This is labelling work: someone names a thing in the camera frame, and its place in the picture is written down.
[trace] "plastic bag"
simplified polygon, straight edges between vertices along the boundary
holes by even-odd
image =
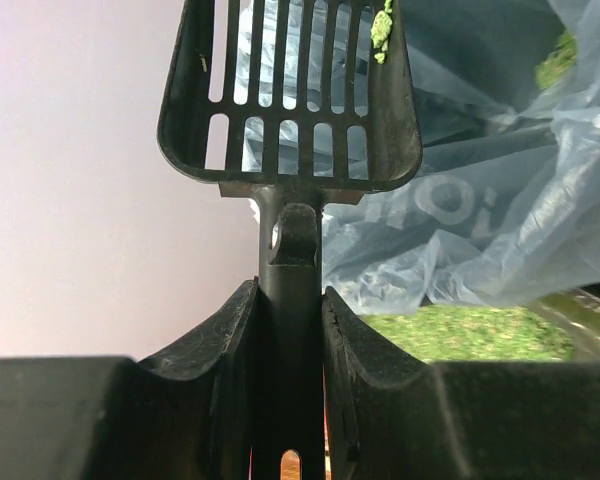
[[[413,312],[425,297],[512,306],[600,282],[600,0],[404,3],[423,167],[397,191],[326,207],[324,285],[366,314]],[[288,102],[300,4],[291,6]],[[266,0],[261,99],[271,82],[276,5]],[[371,21],[363,16],[364,28]],[[243,67],[250,24],[247,9]],[[577,39],[578,63],[541,93],[534,68],[565,26]],[[338,48],[336,80],[344,54]],[[359,46],[358,75],[366,75],[367,58]],[[237,80],[239,95],[248,71],[239,68]],[[247,126],[246,137],[243,162],[251,169],[260,162],[261,128]],[[284,133],[285,147],[296,141],[297,133]],[[327,168],[328,146],[318,140],[315,150]]]

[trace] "translucent plastic bag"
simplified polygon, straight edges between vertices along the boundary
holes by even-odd
[[[404,3],[424,164],[402,189],[326,208],[324,284],[362,314],[412,312],[425,296],[517,305],[600,282],[600,0]],[[292,4],[287,42],[289,102],[299,5]],[[267,0],[261,98],[271,82],[276,8]],[[243,66],[250,15],[241,21]],[[369,28],[371,20],[363,17]],[[541,93],[534,67],[565,26],[577,39],[578,63]],[[356,72],[364,76],[368,45],[358,50]],[[243,89],[247,80],[239,69]],[[253,125],[246,133],[244,163],[253,168],[262,131]],[[284,137],[295,148],[297,134]],[[328,168],[325,143],[315,150]]]

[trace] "crumpled plastic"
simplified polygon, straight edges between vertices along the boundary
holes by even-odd
[[[358,314],[407,314],[425,299],[505,307],[600,283],[600,0],[403,3],[423,166],[396,191],[325,208],[323,284]],[[301,4],[291,2],[285,102],[295,101]],[[265,9],[264,102],[277,2]],[[249,78],[251,15],[247,8],[241,17],[236,99]],[[370,28],[370,14],[362,21]],[[540,92],[534,68],[565,27],[577,65]],[[334,79],[343,55],[336,41]],[[367,59],[368,45],[359,45],[357,75],[366,75]],[[311,62],[321,62],[313,50]],[[261,127],[247,125],[245,169],[261,161]],[[281,141],[284,156],[297,132]],[[328,148],[317,139],[325,168]]]

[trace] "slotted scoop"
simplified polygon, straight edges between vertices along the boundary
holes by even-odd
[[[289,12],[298,12],[298,0],[277,2],[277,26],[270,102],[259,95],[263,64],[265,0],[254,0],[251,52],[246,98],[236,94],[239,56],[240,0],[228,0],[226,58],[221,98],[210,100],[214,42],[213,0],[185,1],[174,56],[169,71],[158,126],[158,142],[167,160],[180,172],[202,182],[217,182],[222,196],[250,197],[260,209],[260,318],[254,348],[253,412],[251,437],[244,439],[245,455],[251,449],[255,480],[279,479],[280,460],[287,450],[301,458],[302,477],[324,478],[323,376],[321,337],[321,215],[329,202],[356,204],[367,192],[395,189],[416,173],[422,156],[415,116],[407,49],[394,0],[393,29],[386,63],[377,64],[372,52],[358,53],[370,35],[359,24],[364,12],[375,14],[383,0],[348,0],[349,28],[344,59],[343,108],[332,108],[332,73],[339,0],[317,7],[301,4],[297,86],[294,108],[285,87],[286,42]],[[322,14],[323,41],[312,35],[314,14]],[[217,35],[224,34],[219,30]],[[323,46],[319,82],[309,71],[310,49]],[[368,69],[368,108],[356,108],[355,77]],[[308,83],[318,87],[311,91]],[[312,95],[319,92],[316,108]],[[224,168],[211,168],[207,155],[212,117],[228,118]],[[243,171],[245,124],[259,119],[262,158],[259,171]],[[297,174],[280,172],[282,122],[297,125]],[[331,129],[332,169],[316,174],[314,131]],[[348,132],[364,130],[366,178],[350,175]],[[354,425],[352,419],[329,419]],[[356,446],[350,446],[351,461]]]

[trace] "litter clump on scoop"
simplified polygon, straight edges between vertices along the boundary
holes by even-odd
[[[371,26],[371,42],[373,48],[380,49],[373,57],[380,64],[383,64],[387,58],[387,50],[389,50],[389,35],[391,35],[391,27],[393,20],[391,19],[391,1],[385,0],[384,10],[380,10],[373,19]]]

